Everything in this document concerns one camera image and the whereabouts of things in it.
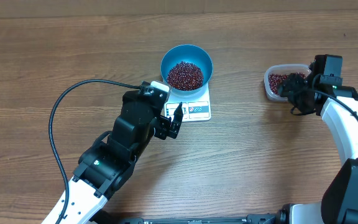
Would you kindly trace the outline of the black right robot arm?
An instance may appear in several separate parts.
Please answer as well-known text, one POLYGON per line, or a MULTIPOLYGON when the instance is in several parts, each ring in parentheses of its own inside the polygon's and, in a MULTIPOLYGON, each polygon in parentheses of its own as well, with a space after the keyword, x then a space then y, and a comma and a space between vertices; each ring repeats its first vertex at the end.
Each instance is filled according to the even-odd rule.
POLYGON ((338 55, 316 55, 310 74, 290 74, 277 91, 300 116, 320 116, 329 128, 342 162, 320 202, 288 204, 277 223, 358 223, 358 92, 342 84, 338 55))

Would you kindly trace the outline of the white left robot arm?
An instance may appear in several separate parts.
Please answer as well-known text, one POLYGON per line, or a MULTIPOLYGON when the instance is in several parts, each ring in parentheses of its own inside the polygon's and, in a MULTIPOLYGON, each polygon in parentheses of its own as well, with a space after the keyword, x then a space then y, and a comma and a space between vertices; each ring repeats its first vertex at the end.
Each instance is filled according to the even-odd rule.
POLYGON ((153 137, 177 137, 182 105, 177 105, 172 117, 162 116, 167 96, 160 90, 124 94, 113 129, 102 133, 80 156, 67 189, 44 223, 88 223, 132 176, 153 137))

